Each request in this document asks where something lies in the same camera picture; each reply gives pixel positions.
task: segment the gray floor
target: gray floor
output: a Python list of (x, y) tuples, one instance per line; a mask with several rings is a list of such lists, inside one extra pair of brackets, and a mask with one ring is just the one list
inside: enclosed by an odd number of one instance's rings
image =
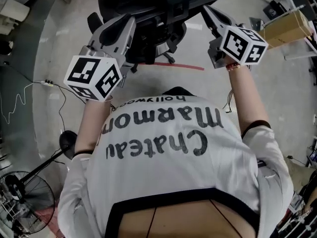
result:
[[(249, 27), (249, 17), (265, 18), (262, 9), (266, 4), (261, 0), (219, 0), (214, 4), (239, 23)], [(47, 77), (62, 85), (64, 75), (73, 55), (89, 41), (91, 33), (87, 16), (99, 12), (97, 0), (72, 0), (60, 11), (62, 19), (57, 33), (51, 37), (48, 66), (35, 70), (34, 78)], [(140, 65), (138, 73), (130, 74), (123, 89), (117, 88), (113, 94), (114, 105), (140, 96), (153, 96), (174, 87), (182, 86), (193, 94), (202, 96), (219, 107), (223, 107), (230, 91), (228, 73), (225, 69), (214, 69), (207, 54), (209, 41), (213, 39), (200, 15), (189, 20), (187, 34), (173, 57), (177, 63), (200, 66), (205, 71), (169, 66)], [(306, 150), (313, 142), (316, 128), (313, 115), (316, 112), (317, 88), (313, 86), (313, 76), (309, 74), (308, 59), (285, 61), (283, 53), (302, 49), (303, 43), (270, 50), (260, 65), (254, 66), (252, 74), (275, 130), (277, 141), (284, 155), (293, 155), (305, 161)], [(45, 92), (33, 92), (34, 123), (37, 143), (42, 153), (48, 156), (58, 148), (58, 137), (62, 131), (62, 121), (58, 110), (64, 102), (58, 88), (47, 87)], [(61, 114), (66, 129), (78, 131), (83, 103), (65, 92), (67, 101)], [(234, 103), (229, 117), (238, 125)], [(65, 175), (65, 167), (59, 171)]]

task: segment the white cube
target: white cube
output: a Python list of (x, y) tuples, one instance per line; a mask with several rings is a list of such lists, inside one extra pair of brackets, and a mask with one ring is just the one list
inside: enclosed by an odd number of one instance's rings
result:
[(259, 64), (268, 43), (256, 32), (237, 26), (227, 26), (220, 49), (240, 64)]
[(114, 58), (73, 56), (64, 84), (80, 98), (102, 102), (121, 79), (122, 75)]

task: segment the black office chair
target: black office chair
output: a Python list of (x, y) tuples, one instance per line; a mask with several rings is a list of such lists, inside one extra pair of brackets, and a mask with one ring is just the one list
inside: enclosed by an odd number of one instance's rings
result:
[[(104, 23), (123, 14), (136, 19), (136, 30), (126, 61), (137, 64), (153, 64), (155, 58), (164, 55), (170, 63), (175, 60), (167, 54), (174, 53), (186, 33), (185, 21), (201, 12), (205, 4), (217, 0), (98, 0)], [(92, 32), (102, 23), (97, 14), (88, 18)]]

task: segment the brown box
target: brown box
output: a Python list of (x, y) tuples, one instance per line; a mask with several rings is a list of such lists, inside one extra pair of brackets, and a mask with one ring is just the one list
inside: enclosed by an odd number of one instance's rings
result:
[(311, 36), (313, 30), (306, 17), (297, 10), (275, 20), (258, 33), (268, 43), (269, 50)]

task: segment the red floor stripe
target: red floor stripe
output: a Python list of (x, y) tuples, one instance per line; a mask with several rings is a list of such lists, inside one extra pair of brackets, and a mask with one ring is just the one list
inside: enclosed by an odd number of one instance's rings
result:
[(166, 62), (155, 62), (154, 65), (161, 65), (161, 66), (170, 66), (170, 67), (181, 67), (181, 68), (188, 68), (188, 69), (197, 69), (197, 70), (205, 70), (202, 67), (198, 66), (193, 66), (193, 65), (187, 65), (187, 64), (178, 64), (178, 63), (166, 63)]

